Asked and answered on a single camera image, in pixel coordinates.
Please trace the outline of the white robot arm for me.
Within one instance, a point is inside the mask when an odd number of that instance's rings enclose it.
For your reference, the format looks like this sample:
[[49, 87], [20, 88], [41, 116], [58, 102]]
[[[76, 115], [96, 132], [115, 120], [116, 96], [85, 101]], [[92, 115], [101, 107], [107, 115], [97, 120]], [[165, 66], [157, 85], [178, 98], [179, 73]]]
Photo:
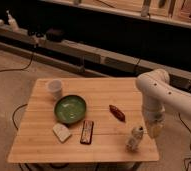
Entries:
[[148, 134], [157, 137], [163, 128], [164, 103], [191, 120], [191, 94], [169, 85], [170, 76], [164, 69], [139, 75], [136, 87], [142, 93], [142, 114]]

